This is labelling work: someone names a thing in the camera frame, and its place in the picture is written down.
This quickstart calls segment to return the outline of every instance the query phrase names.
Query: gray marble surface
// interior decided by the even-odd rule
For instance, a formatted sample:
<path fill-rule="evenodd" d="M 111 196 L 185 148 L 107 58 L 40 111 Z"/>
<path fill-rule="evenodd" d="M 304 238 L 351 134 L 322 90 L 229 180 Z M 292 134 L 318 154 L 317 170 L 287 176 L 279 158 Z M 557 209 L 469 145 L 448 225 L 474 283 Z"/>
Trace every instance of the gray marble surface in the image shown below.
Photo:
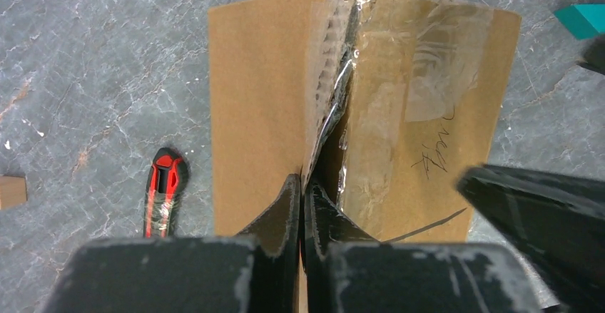
<path fill-rule="evenodd" d="M 0 174 L 29 195 L 0 211 L 0 312 L 39 311 L 84 242 L 141 233 L 161 146 L 191 167 L 178 234 L 213 232 L 206 11 L 233 1 L 0 0 Z M 605 0 L 471 1 L 524 18 L 490 162 L 605 179 L 605 78 L 551 14 Z M 480 217 L 469 240 L 503 242 Z"/>

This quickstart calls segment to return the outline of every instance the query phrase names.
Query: red and black utility knife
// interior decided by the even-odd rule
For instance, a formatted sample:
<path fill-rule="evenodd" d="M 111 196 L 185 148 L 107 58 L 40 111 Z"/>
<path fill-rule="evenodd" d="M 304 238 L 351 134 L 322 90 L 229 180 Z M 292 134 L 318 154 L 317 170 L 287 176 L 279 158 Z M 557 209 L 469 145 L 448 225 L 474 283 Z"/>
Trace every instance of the red and black utility knife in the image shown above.
<path fill-rule="evenodd" d="M 161 148 L 153 158 L 147 179 L 143 236 L 173 234 L 173 208 L 187 183 L 187 165 L 170 148 Z"/>

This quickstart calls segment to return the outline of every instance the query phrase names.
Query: clear packing tape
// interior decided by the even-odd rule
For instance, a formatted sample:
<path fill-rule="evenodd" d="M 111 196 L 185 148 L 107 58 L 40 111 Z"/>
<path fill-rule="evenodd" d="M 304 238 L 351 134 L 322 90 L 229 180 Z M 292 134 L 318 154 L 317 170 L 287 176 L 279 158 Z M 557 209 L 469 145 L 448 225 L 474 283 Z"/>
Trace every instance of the clear packing tape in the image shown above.
<path fill-rule="evenodd" d="M 337 203 L 372 230 L 400 125 L 451 116 L 477 86 L 493 9 L 461 0 L 325 0 L 314 12 L 303 186 L 338 134 Z"/>

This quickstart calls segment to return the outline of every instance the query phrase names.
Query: teal block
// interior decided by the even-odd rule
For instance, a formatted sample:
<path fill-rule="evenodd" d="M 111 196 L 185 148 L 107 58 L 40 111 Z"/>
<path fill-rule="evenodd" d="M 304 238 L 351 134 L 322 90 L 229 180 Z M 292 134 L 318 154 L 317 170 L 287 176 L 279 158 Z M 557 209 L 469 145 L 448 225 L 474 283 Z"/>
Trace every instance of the teal block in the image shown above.
<path fill-rule="evenodd" d="M 605 4 L 576 4 L 554 12 L 576 39 L 605 34 Z"/>

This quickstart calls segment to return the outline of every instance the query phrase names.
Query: small wooden block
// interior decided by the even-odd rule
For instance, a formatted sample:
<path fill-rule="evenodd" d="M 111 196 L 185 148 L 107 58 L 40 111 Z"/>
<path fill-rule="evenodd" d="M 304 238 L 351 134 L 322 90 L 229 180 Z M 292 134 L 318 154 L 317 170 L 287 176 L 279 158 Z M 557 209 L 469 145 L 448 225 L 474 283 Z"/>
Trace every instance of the small wooden block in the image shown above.
<path fill-rule="evenodd" d="M 17 206 L 26 201 L 25 178 L 0 176 L 0 210 Z"/>

